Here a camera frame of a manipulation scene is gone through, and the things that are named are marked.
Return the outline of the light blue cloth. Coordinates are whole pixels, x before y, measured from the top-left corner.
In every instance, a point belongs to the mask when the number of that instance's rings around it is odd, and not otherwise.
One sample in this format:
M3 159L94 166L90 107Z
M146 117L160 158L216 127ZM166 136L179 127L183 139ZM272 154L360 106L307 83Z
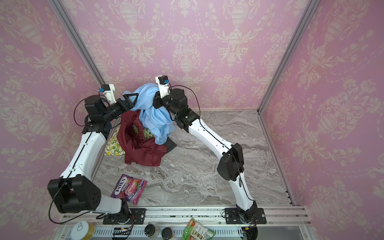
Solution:
M155 94L159 91L158 85L148 83L134 91L138 93L138 100L131 111L140 110L139 120L144 128L149 129L155 137L157 145L166 143L170 134L175 130L170 113L165 107L156 109L153 106Z

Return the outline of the maroon shirt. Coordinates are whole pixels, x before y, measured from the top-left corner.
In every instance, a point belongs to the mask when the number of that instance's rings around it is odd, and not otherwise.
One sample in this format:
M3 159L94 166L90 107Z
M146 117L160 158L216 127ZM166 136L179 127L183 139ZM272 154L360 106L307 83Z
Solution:
M155 143L155 138L146 138L144 127L139 120L139 111L122 114L122 123L117 135L118 142L125 152L125 163L145 167L158 167L168 147Z

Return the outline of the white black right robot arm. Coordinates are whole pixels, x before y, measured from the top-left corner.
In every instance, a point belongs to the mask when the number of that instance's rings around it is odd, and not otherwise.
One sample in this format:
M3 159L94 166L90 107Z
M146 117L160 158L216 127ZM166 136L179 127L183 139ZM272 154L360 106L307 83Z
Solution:
M189 107L182 89L156 92L153 106L156 109L164 107L174 116L180 129L202 141L215 154L219 160L217 171L229 182L235 195L239 218L246 224L260 224L262 220L257 216L258 205L245 181L242 146L231 144L209 128L201 116Z

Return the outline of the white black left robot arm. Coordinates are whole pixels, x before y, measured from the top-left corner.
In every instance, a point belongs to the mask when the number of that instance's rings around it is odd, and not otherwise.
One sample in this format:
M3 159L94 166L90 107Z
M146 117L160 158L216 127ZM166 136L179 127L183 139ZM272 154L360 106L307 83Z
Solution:
M80 145L71 162L57 179L47 186L52 197L50 206L61 214L98 214L98 218L114 224L134 220L125 200L105 196L92 181L98 156L110 135L113 120L131 110L139 95L127 94L112 100L110 97L92 95L83 100L87 115Z

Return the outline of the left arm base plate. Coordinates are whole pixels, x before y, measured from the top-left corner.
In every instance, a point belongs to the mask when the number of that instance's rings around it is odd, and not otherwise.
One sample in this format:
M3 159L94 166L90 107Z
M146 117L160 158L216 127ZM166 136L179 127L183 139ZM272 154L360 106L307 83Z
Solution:
M104 225L142 225L145 220L146 209L129 209L127 213L106 215L103 220Z

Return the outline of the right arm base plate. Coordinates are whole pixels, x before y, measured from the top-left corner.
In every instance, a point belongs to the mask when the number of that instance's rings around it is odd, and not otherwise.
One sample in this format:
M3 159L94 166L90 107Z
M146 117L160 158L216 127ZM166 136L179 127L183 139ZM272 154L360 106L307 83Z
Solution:
M227 225L263 225L267 223L266 215L262 208L258 208L253 214L249 215L240 208L225 208L223 217Z

